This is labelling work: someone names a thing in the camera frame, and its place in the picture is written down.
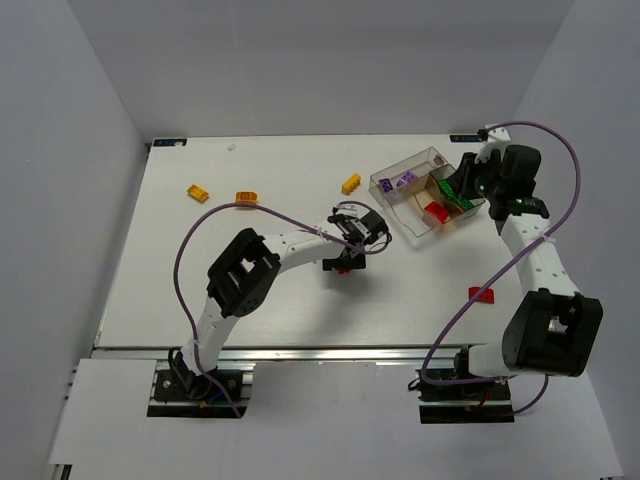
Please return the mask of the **green lego plate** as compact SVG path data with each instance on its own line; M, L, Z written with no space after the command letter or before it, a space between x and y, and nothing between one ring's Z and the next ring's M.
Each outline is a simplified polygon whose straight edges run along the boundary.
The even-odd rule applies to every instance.
M457 202L458 197L454 192L453 187L449 184L446 179L442 179L438 181L438 188L441 195L448 201Z

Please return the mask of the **yellow lego brick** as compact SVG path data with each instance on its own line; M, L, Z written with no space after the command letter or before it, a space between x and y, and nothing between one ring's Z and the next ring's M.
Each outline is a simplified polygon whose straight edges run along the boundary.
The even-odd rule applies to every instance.
M206 191L205 189L203 189L202 187L196 184L192 184L186 190L186 193L190 198L192 198L193 200L199 203L205 203L210 197L210 194L208 191Z
M358 173L354 173L341 185L341 192L343 195L351 195L361 185L361 176Z

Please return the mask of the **purple rounded lego brick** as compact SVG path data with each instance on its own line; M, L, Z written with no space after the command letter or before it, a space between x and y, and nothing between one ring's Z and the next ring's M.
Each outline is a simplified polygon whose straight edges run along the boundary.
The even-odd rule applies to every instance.
M396 187L401 188L403 186L410 185L413 181L415 181L418 176L412 171L406 171L396 182Z

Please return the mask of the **orange lego block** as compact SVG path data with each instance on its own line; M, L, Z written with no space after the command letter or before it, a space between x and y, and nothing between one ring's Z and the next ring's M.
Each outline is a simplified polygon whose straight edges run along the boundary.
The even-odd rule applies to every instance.
M235 201L242 204L257 205L258 194L254 191L238 191L235 195Z

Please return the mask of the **red curved lego brick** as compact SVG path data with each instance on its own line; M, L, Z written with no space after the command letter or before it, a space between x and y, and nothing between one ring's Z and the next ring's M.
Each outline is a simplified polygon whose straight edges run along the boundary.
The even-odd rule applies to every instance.
M432 201L424 207L424 210L434 216L441 224L444 224L449 218L448 210L439 203Z

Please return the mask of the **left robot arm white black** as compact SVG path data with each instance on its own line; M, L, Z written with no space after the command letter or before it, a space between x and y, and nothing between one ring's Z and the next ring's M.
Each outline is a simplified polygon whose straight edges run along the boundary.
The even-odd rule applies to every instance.
M258 211L295 229L261 235L253 228L238 232L207 270L202 314L191 313L184 299L179 270L186 247L205 220L232 208L224 204L199 218L184 237L174 261L172 279L177 300L190 325L191 336L169 353L169 371L185 396L201 400L228 388L214 376L222 348L238 320L265 301L278 275L307 264L321 263L326 272L362 270L366 258L382 253L392 234L382 216L364 203L343 201L316 225L307 225L267 207Z

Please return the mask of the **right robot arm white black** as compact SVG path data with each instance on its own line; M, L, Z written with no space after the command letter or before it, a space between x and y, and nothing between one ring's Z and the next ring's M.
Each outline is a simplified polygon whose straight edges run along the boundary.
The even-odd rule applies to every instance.
M603 317L601 302L581 294L550 239L550 215L535 197L538 150L523 145L467 152L447 179L460 199L484 199L508 247L523 299L494 343L460 351L469 378L522 373L578 377L587 365Z

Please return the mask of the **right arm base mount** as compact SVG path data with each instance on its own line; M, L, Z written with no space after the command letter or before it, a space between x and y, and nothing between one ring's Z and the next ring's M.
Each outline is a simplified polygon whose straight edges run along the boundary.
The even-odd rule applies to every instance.
M461 385L434 385L420 372L407 389L418 395L423 425L499 424L515 421L511 391L506 381Z

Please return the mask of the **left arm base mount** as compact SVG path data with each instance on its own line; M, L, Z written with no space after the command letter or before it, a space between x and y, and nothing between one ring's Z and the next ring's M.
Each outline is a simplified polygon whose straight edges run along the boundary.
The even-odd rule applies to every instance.
M157 367L147 416L150 418L240 419L250 395L248 373L216 368L203 376L188 369L179 348L168 351L167 365Z

